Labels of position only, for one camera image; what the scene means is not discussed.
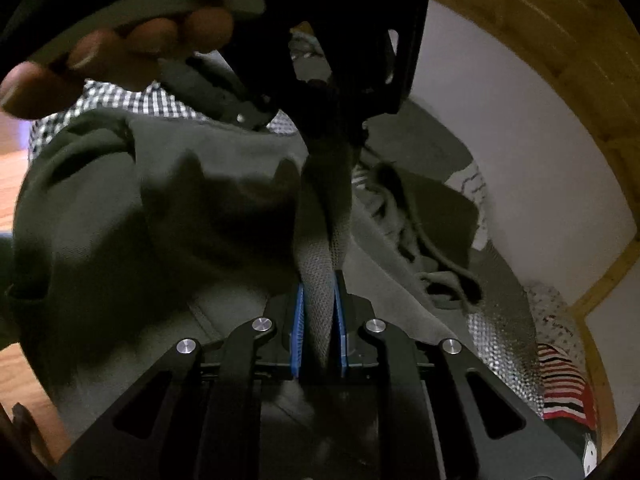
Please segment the person's left hand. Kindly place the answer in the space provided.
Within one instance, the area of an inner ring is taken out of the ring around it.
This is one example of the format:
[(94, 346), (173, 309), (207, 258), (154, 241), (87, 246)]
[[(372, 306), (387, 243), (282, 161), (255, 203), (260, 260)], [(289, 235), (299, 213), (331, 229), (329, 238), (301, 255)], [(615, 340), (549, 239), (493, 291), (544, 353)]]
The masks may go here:
[(219, 49), (232, 35), (231, 14), (203, 6), (185, 18), (151, 18), (124, 34), (97, 28), (78, 40), (61, 68), (25, 61), (1, 83), (1, 109), (35, 120), (65, 110), (87, 79), (140, 91), (160, 76), (160, 60)]

